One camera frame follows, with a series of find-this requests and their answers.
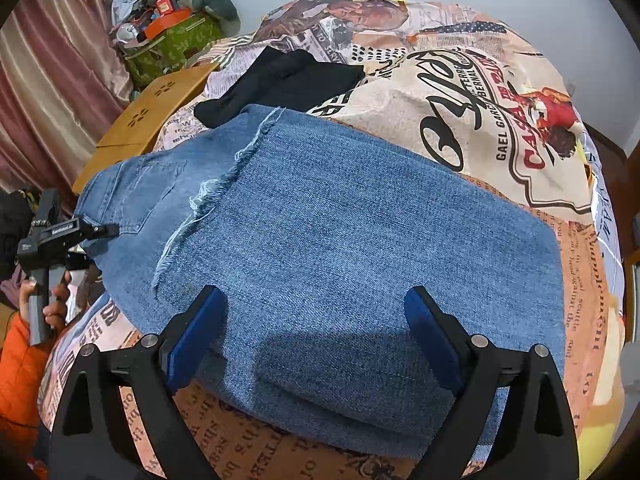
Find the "person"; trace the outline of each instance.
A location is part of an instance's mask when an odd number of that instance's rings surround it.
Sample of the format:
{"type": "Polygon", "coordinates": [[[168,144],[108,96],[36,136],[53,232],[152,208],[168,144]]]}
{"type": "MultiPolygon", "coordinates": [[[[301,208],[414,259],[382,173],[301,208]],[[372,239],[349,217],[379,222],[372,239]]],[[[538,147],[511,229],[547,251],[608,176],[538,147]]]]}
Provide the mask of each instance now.
{"type": "Polygon", "coordinates": [[[0,351],[0,470],[10,472],[4,478],[47,477],[44,464],[31,456],[39,422],[36,402],[47,358],[65,327],[70,281],[66,271],[52,290],[55,301],[43,309],[55,337],[36,346],[29,345],[29,296],[36,285],[31,280],[20,285],[19,314],[10,320],[0,351]]]}

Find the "blue denim fabric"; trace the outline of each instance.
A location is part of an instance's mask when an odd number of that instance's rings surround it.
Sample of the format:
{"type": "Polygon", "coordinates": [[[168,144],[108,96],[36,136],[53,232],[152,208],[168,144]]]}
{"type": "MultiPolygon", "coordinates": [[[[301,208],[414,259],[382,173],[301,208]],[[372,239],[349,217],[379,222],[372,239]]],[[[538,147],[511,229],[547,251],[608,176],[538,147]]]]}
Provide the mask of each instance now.
{"type": "Polygon", "coordinates": [[[110,296],[143,333],[158,332],[173,315],[150,293],[165,242],[196,206],[203,184],[228,171],[263,119],[240,114],[232,126],[202,132],[169,152],[118,162],[84,187],[74,214],[92,224],[115,222],[120,236],[82,246],[102,269],[110,296]]]}
{"type": "MultiPolygon", "coordinates": [[[[294,433],[389,456],[420,456],[452,403],[404,319],[414,285],[498,346],[546,344],[562,373],[561,262],[544,222],[384,140],[270,112],[251,105],[83,193],[78,214],[136,231],[85,244],[133,324],[158,332],[217,285],[229,308],[198,370],[208,389],[294,433]],[[201,139],[231,135],[248,147],[190,208],[224,166],[201,139]]],[[[477,456],[503,407],[501,395],[477,456]]]]}

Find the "pink curtain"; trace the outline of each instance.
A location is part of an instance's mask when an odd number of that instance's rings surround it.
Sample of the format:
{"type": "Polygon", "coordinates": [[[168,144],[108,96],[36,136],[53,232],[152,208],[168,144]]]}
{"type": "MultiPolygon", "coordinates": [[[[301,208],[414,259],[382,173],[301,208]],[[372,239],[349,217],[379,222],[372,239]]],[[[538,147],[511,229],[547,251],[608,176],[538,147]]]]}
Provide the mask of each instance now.
{"type": "Polygon", "coordinates": [[[20,0],[0,29],[0,186],[71,185],[129,102],[111,0],[20,0]]]}

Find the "frayed denim edge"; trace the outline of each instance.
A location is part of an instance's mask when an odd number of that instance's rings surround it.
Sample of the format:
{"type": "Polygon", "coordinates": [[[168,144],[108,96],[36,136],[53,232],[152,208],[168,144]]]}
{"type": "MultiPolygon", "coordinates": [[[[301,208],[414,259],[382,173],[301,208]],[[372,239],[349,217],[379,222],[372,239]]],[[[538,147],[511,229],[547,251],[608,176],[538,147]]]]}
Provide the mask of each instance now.
{"type": "Polygon", "coordinates": [[[196,223],[206,218],[216,208],[226,191],[236,180],[238,180],[242,168],[249,163],[251,157],[258,149],[260,140],[268,129],[278,122],[283,112],[284,108],[276,108],[272,110],[258,126],[258,130],[251,142],[249,142],[245,148],[236,153],[236,163],[228,173],[225,173],[220,178],[205,180],[200,184],[198,194],[196,196],[189,197],[189,205],[192,209],[192,213],[184,222],[182,222],[180,227],[174,231],[164,245],[164,250],[158,260],[156,272],[154,273],[154,278],[151,282],[151,289],[153,290],[154,295],[158,292],[158,286],[162,274],[168,270],[174,262],[176,251],[182,247],[187,236],[193,233],[196,223]],[[278,116],[274,120],[270,121],[269,119],[271,119],[272,115],[277,111],[280,111],[278,116]]]}

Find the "blue clamp pad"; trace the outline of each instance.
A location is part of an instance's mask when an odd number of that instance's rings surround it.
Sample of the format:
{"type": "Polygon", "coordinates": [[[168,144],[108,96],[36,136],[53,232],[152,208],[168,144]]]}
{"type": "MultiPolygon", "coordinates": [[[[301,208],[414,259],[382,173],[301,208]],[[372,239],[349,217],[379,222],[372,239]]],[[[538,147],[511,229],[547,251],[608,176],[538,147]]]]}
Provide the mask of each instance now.
{"type": "Polygon", "coordinates": [[[460,394],[465,386],[462,370],[468,359],[466,331],[453,316],[439,309],[422,286],[414,286],[405,295],[404,316],[440,387],[460,394]],[[448,318],[459,328],[447,326],[451,322],[448,318]]]}
{"type": "Polygon", "coordinates": [[[222,331],[225,317],[226,296],[206,285],[188,310],[174,316],[162,331],[165,339],[159,361],[172,395],[191,382],[211,341],[222,331]]]}

